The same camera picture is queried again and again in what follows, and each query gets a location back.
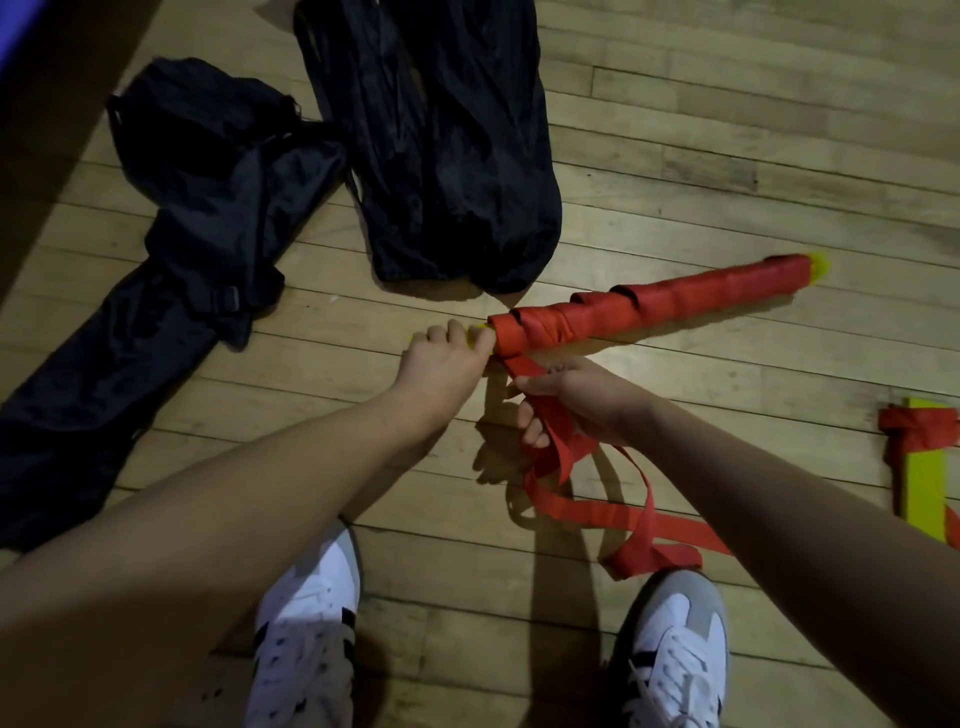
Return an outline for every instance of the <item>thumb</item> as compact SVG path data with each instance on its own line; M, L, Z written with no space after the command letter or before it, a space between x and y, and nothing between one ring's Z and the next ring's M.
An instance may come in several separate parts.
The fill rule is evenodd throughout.
M542 376L518 376L514 384L525 395L556 397L564 388L564 373L551 372Z

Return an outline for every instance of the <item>shoelace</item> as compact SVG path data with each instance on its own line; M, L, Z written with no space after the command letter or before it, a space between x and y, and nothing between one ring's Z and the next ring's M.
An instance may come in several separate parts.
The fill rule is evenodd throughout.
M636 681L639 697L627 702L624 713L631 714L632 728L644 725L643 716L659 714L668 728L719 728L720 700L708 674L704 639L686 627L667 631L657 655L662 671L656 677L650 668L631 662L631 680ZM654 682L647 685L647 677Z

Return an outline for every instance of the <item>foot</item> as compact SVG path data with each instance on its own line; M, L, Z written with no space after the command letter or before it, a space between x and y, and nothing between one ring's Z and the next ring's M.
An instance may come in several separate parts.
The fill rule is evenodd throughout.
M350 728L359 601L356 552L338 523L260 602L246 728Z
M719 728L729 662L726 621L720 594L698 571L654 575L617 636L610 725Z

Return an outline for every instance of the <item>hand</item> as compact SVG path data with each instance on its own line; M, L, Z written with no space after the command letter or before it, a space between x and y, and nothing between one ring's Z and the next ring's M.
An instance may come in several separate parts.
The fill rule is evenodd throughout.
M473 347L459 322L416 333L400 358L389 393L408 408L411 424L430 435L449 424L483 375L496 344L491 328L472 328Z
M543 376L519 376L516 388L525 395L557 397L588 437L611 445L628 445L631 424L656 395L617 376L589 359L576 356L551 365ZM516 416L523 442L546 448L550 437L534 408L525 400Z

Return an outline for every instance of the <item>wooden floor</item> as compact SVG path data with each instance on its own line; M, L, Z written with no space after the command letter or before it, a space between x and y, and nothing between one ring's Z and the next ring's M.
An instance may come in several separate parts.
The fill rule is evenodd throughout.
M258 3L163 0L124 78L154 55L195 55L316 116L290 4ZM907 393L960 401L960 2L543 0L537 10L564 227L523 301L827 251L829 276L789 305L583 351L889 509L877 408ZM77 146L58 133L75 103L29 101L49 112L0 132L0 164L65 172L58 184L0 174L5 234L32 246L0 310L4 395L143 259L155 212L124 180L102 119ZM385 290L345 190L279 267L276 313L245 352L218 348L163 408L113 500L365 400L392 380L417 329L505 309L463 285ZM502 374L485 380L430 457L348 514L364 572L364 725L589 724L598 668L638 583L597 565L614 539L526 509L503 386ZM960 453L949 457L960 498ZM647 473L661 507L693 512ZM578 466L574 489L644 497L615 455ZM889 724L733 559L708 556L708 575L730 615L725 725ZM240 725L251 665L249 640L234 637L171 725ZM204 699L214 685L223 693Z

